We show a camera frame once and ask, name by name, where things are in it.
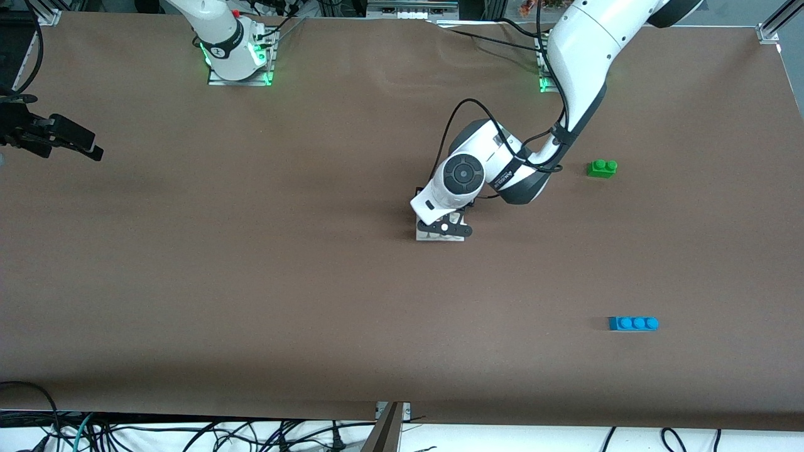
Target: white floor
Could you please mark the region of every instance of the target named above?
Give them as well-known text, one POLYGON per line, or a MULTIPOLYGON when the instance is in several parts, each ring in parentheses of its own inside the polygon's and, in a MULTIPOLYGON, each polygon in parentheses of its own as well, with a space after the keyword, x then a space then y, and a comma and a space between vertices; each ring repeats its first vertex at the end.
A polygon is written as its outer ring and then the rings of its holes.
MULTIPOLYGON (((169 427, 173 425, 144 425, 149 427, 169 427)), ((236 429, 240 423, 225 425, 236 429)), ((204 424, 181 424, 181 426, 202 427, 204 424)), ((298 438, 318 429, 331 426, 329 421, 310 421, 302 424, 290 438, 298 438)), ((255 424, 257 436, 267 438, 277 427, 278 422, 255 424)), ((368 437, 371 427, 352 427, 341 429, 341 437, 347 445, 359 443, 368 437)), ((608 427, 539 427, 539 426, 496 426, 496 425, 420 425, 409 424, 403 427, 400 452, 420 452, 435 446, 433 452, 600 452, 608 427)), ((701 429, 677 429, 684 441, 687 452, 708 452, 712 450, 715 431, 701 429)), ((248 429, 240 431, 251 438, 248 429)), ((192 438, 193 433, 149 433, 126 430, 117 434, 133 452, 179 452, 192 438)), ((675 452, 681 452, 672 435, 668 442, 675 452)), ((43 437, 38 428, 0 429, 0 452, 18 452, 32 449, 43 437)), ((317 437, 330 444, 331 434, 317 437)), ((210 451, 215 443, 213 434, 205 434, 190 449, 191 452, 210 451)), ((61 450, 69 450, 62 445, 61 450)), ((233 441, 226 444, 221 452, 248 452, 249 445, 233 441)), ((293 450, 324 451, 322 446, 307 443, 295 446, 293 450)), ((609 452, 651 452, 664 451, 659 429, 618 428, 609 444, 609 452)), ((720 452, 801 452, 804 450, 804 433, 760 432, 745 430, 725 430, 720 440, 720 452)), ((46 452, 55 452, 55 444, 49 444, 46 452)))

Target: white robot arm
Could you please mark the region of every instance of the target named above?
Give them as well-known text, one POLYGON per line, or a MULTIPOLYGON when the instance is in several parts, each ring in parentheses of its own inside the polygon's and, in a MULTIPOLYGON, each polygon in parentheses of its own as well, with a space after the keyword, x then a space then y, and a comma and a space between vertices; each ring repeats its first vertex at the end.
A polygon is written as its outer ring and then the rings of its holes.
POLYGON ((236 17, 224 0, 167 1, 190 21, 210 68, 222 79, 243 80, 265 66, 263 24, 236 17))
POLYGON ((492 120, 472 122, 455 138, 450 156, 433 179, 411 200, 419 219, 429 226, 466 206, 482 188, 478 177, 507 203, 530 203, 603 100, 606 74, 620 50, 646 22, 669 27, 700 3, 576 0, 552 29, 547 44, 552 76, 564 91, 566 111, 542 149, 532 152, 522 147, 502 126, 498 130, 492 120))

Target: green led light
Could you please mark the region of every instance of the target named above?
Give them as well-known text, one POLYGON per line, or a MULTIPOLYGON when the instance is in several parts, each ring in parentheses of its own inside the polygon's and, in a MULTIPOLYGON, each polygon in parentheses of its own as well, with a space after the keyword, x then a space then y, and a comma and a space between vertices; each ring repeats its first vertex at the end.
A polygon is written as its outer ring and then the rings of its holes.
POLYGON ((248 51, 252 54, 252 58, 254 59, 254 64, 256 64, 257 66, 261 66, 263 64, 262 60, 264 60, 265 58, 260 58, 259 56, 257 56, 255 49, 256 49, 256 45, 248 46, 248 51))
POLYGON ((209 60, 209 55, 207 54, 207 49, 203 48, 203 44, 200 44, 199 47, 201 47, 201 52, 203 53, 204 62, 207 63, 207 66, 209 66, 211 68, 212 67, 212 62, 210 62, 210 60, 209 60))

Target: blue lego brick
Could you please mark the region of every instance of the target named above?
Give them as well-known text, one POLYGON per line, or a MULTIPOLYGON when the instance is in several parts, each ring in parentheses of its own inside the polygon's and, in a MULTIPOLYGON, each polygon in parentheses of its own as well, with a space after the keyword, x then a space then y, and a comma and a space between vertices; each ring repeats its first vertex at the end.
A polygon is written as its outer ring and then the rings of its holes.
POLYGON ((655 317, 609 317, 611 331, 656 331, 658 320, 655 317))

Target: green lego brick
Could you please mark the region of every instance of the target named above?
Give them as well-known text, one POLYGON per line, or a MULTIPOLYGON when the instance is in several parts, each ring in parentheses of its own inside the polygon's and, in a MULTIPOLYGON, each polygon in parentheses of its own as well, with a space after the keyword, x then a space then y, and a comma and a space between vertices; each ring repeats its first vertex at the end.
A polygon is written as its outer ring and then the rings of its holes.
POLYGON ((586 168, 586 175, 593 178, 608 179, 617 173, 617 162, 603 159, 591 162, 586 168))

